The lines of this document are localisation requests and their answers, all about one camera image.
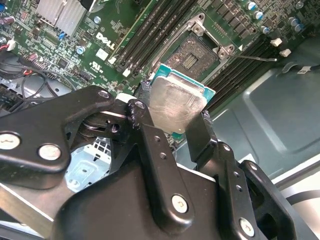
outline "green circuit board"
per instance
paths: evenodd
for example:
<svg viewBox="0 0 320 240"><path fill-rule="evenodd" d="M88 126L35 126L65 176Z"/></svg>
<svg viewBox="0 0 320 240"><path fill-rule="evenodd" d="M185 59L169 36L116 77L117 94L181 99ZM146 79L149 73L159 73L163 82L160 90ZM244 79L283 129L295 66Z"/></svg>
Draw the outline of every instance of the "green circuit board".
<svg viewBox="0 0 320 240"><path fill-rule="evenodd" d="M74 34L61 38L60 29L40 22L37 14L39 1L9 0L1 17L14 16L16 21L2 27L0 36L14 38L17 46L13 52L25 57L36 53L37 64L64 75L78 89L87 85L98 85L114 95L121 92L132 94L140 80L148 76L148 66L153 58L135 78L124 76L123 72L117 71L117 61L112 58L117 58L159 1L145 0L138 5L133 0L109 0L97 12L86 11ZM296 7L297 0L256 0L255 3L256 11L264 14L262 19L254 19L255 11L246 9L248 1L229 0L217 4L215 0L198 0L179 21L178 26L198 14L205 14L203 26L208 32L222 45L232 44L235 53L241 53L262 34L261 27L266 24L271 32L279 31L291 49L298 46L304 37L288 24L290 17L298 18L305 28L311 24L319 24L314 21L319 19L320 15L318 0L309 0L301 9ZM241 24L249 34L242 36L243 30L237 31L230 21L226 20L227 12L221 9L222 4L230 9L232 6L240 12ZM95 23L96 17L100 18L99 23ZM173 33L167 36L163 44L170 40ZM161 60L169 58L182 41L183 39L176 41ZM80 45L85 47L83 54L77 53ZM215 65L212 65L205 75L209 75L214 68ZM80 80L79 71L88 73L90 80Z"/></svg>

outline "motherboard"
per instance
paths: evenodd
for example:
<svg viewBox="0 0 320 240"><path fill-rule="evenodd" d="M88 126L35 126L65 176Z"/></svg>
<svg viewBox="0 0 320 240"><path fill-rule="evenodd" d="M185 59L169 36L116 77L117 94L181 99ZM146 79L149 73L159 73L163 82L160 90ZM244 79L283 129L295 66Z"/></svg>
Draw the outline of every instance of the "motherboard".
<svg viewBox="0 0 320 240"><path fill-rule="evenodd" d="M0 43L66 86L133 94L165 64L215 90L215 106L320 23L318 0L0 2Z"/></svg>

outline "screw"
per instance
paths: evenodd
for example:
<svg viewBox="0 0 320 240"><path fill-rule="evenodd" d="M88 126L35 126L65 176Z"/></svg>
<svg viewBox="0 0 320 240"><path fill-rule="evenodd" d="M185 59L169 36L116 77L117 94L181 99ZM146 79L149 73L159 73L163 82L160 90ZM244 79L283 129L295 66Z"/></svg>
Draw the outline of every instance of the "screw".
<svg viewBox="0 0 320 240"><path fill-rule="evenodd" d="M46 144L40 147L38 154L45 160L53 161L61 156L61 150L55 145Z"/></svg>
<svg viewBox="0 0 320 240"><path fill-rule="evenodd" d="M0 134L0 149L11 150L20 145L20 138L11 133Z"/></svg>
<svg viewBox="0 0 320 240"><path fill-rule="evenodd" d="M255 235L254 227L247 219L240 218L239 223L245 234L247 234L249 237L253 237Z"/></svg>
<svg viewBox="0 0 320 240"><path fill-rule="evenodd" d="M302 1L298 1L295 5L296 9L302 9L304 7L304 3Z"/></svg>
<svg viewBox="0 0 320 240"><path fill-rule="evenodd" d="M227 144L223 144L225 150L230 151L230 147Z"/></svg>
<svg viewBox="0 0 320 240"><path fill-rule="evenodd" d="M253 170L255 170L255 171L258 170L257 166L254 165L252 162L250 162L249 165L250 165L250 167L251 167Z"/></svg>
<svg viewBox="0 0 320 240"><path fill-rule="evenodd" d="M109 98L109 94L106 91L100 91L99 95L105 99Z"/></svg>
<svg viewBox="0 0 320 240"><path fill-rule="evenodd" d="M137 107L141 108L141 109L144 109L144 108L145 108L145 105L144 105L142 102L140 102L140 101L136 101L134 104L135 104Z"/></svg>
<svg viewBox="0 0 320 240"><path fill-rule="evenodd" d="M172 197L172 205L174 209L181 214L185 214L188 211L188 204L186 200L179 195L174 195Z"/></svg>
<svg viewBox="0 0 320 240"><path fill-rule="evenodd" d="M101 18L98 17L98 16L95 16L93 21L94 21L95 24L100 24L101 23Z"/></svg>

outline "capacitor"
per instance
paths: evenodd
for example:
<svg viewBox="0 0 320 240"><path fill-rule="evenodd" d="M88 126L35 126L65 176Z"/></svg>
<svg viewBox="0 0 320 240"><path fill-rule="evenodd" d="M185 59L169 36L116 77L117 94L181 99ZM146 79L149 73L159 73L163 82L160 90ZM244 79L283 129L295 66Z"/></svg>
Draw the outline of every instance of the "capacitor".
<svg viewBox="0 0 320 240"><path fill-rule="evenodd" d="M0 25L10 25L16 22L16 19L13 16L6 16L0 18Z"/></svg>
<svg viewBox="0 0 320 240"><path fill-rule="evenodd" d="M299 19L295 17L289 17L288 24L291 25L292 27L295 27L299 24Z"/></svg>
<svg viewBox="0 0 320 240"><path fill-rule="evenodd" d="M3 12L6 9L6 6L0 3L0 12Z"/></svg>
<svg viewBox="0 0 320 240"><path fill-rule="evenodd" d="M292 28L293 28L293 30L294 30L295 32L299 33L299 32L301 32L301 31L305 28L305 25L303 25L303 24L298 24L297 26L292 27Z"/></svg>
<svg viewBox="0 0 320 240"><path fill-rule="evenodd" d="M77 46L75 51L77 54L82 55L85 53L86 48L84 46Z"/></svg>
<svg viewBox="0 0 320 240"><path fill-rule="evenodd" d="M260 29L263 34L270 33L270 28L268 28L267 26L261 26Z"/></svg>
<svg viewBox="0 0 320 240"><path fill-rule="evenodd" d="M257 20L261 20L264 17L264 13L262 11L255 11L253 13L253 18Z"/></svg>
<svg viewBox="0 0 320 240"><path fill-rule="evenodd" d="M245 8L250 11L256 9L256 7L257 7L257 4L253 1L248 1L245 5Z"/></svg>

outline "heat sink fins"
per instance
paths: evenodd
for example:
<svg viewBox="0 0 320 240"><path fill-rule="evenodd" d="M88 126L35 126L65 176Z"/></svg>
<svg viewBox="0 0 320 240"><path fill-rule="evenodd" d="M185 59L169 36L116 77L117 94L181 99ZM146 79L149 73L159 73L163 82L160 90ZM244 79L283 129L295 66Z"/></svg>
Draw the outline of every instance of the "heat sink fins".
<svg viewBox="0 0 320 240"><path fill-rule="evenodd" d="M86 9L78 0L41 0L36 13L54 27L72 36L83 19Z"/></svg>

